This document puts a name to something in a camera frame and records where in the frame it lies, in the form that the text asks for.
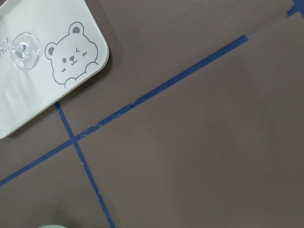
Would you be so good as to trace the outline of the green ceramic bowl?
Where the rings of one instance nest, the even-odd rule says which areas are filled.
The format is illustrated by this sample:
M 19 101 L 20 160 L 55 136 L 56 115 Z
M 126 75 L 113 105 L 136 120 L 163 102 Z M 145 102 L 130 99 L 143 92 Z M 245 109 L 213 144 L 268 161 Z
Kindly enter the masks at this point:
M 67 227 L 58 224 L 49 224 L 49 225 L 39 226 L 38 228 L 67 228 Z

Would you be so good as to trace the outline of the white bear tray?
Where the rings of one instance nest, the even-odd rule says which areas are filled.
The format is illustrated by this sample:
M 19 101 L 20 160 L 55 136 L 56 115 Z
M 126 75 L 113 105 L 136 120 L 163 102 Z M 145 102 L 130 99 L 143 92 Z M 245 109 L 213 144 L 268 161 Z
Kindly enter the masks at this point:
M 38 38 L 29 70 L 0 53 L 0 136 L 5 138 L 101 71 L 109 48 L 83 0 L 7 0 L 0 7 L 0 40 L 21 33 Z

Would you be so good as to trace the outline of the clear wine glass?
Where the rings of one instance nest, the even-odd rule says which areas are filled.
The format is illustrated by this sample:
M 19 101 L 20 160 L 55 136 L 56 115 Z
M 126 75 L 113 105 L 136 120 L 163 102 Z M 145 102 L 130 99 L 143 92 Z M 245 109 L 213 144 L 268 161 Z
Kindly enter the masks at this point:
M 11 43 L 6 39 L 0 44 L 0 49 L 10 52 L 13 64 L 20 70 L 34 68 L 41 51 L 39 39 L 29 32 L 20 33 Z

